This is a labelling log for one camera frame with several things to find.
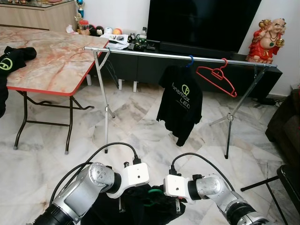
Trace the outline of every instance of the white wall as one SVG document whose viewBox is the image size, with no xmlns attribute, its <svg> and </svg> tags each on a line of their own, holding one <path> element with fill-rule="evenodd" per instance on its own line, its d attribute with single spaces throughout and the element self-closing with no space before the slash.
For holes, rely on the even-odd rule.
<svg viewBox="0 0 300 225">
<path fill-rule="evenodd" d="M 150 0 L 84 0 L 84 18 L 95 26 L 137 31 L 147 27 Z"/>
<path fill-rule="evenodd" d="M 282 36 L 285 46 L 273 56 L 273 64 L 283 72 L 270 94 L 287 96 L 291 85 L 300 83 L 300 1 L 299 0 L 262 0 L 248 33 L 240 47 L 240 54 L 248 54 L 253 33 L 259 30 L 262 19 L 284 18 L 286 32 Z"/>
<path fill-rule="evenodd" d="M 91 24 L 139 33 L 148 24 L 149 4 L 150 0 L 85 0 L 84 14 Z M 300 83 L 300 0 L 262 0 L 239 53 L 248 53 L 253 32 L 262 19 L 277 18 L 285 19 L 287 29 L 285 46 L 273 61 L 283 74 L 271 94 L 289 95 L 290 85 Z"/>
</svg>

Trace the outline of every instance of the folding table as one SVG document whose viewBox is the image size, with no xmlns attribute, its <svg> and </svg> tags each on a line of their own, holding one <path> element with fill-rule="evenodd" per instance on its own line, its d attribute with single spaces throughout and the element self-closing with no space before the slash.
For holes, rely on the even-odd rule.
<svg viewBox="0 0 300 225">
<path fill-rule="evenodd" d="M 73 96 L 94 64 L 93 54 L 84 51 L 83 47 L 93 45 L 104 48 L 107 43 L 108 39 L 100 37 L 0 27 L 0 52 L 3 53 L 6 46 L 34 47 L 37 51 L 37 57 L 27 61 L 26 67 L 12 72 L 7 77 L 8 89 L 18 91 L 24 99 L 24 119 L 15 140 L 15 150 L 18 148 L 20 135 L 26 123 L 37 123 L 69 127 L 65 151 L 65 154 L 68 154 L 73 125 L 73 109 L 94 108 L 93 106 L 82 107 Z M 35 102 L 27 96 L 27 92 L 66 96 L 69 98 L 69 106 L 52 105 L 49 101 Z M 69 124 L 28 120 L 28 101 L 35 105 L 69 109 Z"/>
</svg>

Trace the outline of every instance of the paper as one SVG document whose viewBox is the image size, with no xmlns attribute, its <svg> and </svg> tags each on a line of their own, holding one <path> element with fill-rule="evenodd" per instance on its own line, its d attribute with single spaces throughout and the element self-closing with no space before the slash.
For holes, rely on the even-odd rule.
<svg viewBox="0 0 300 225">
<path fill-rule="evenodd" d="M 126 45 L 120 44 L 120 43 L 108 43 L 106 48 L 115 48 L 115 49 L 119 49 L 122 50 L 124 48 L 127 48 L 129 46 L 129 43 L 127 43 Z"/>
<path fill-rule="evenodd" d="M 110 41 L 115 41 L 120 44 L 126 45 L 127 44 L 127 39 L 128 39 L 128 34 L 103 34 L 101 36 L 102 38 L 107 38 Z"/>
</svg>

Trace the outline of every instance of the black t-shirt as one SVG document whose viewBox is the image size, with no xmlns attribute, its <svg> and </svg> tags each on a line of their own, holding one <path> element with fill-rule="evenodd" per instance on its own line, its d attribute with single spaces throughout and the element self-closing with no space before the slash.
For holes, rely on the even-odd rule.
<svg viewBox="0 0 300 225">
<path fill-rule="evenodd" d="M 159 84 L 165 88 L 157 121 L 164 120 L 165 128 L 178 137 L 177 145 L 184 145 L 194 124 L 200 122 L 202 91 L 190 68 L 169 66 Z"/>
</svg>

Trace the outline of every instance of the figurine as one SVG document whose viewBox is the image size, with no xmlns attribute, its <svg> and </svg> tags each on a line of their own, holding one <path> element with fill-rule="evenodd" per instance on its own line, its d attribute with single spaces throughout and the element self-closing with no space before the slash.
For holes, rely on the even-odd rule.
<svg viewBox="0 0 300 225">
<path fill-rule="evenodd" d="M 74 0 L 74 1 L 78 6 L 78 12 L 81 14 L 81 17 L 83 18 L 83 6 L 84 6 L 83 0 Z"/>
<path fill-rule="evenodd" d="M 273 54 L 285 45 L 281 35 L 285 33 L 286 22 L 284 19 L 262 20 L 259 22 L 260 30 L 253 35 L 250 51 L 246 60 L 248 62 L 272 63 Z"/>
</svg>

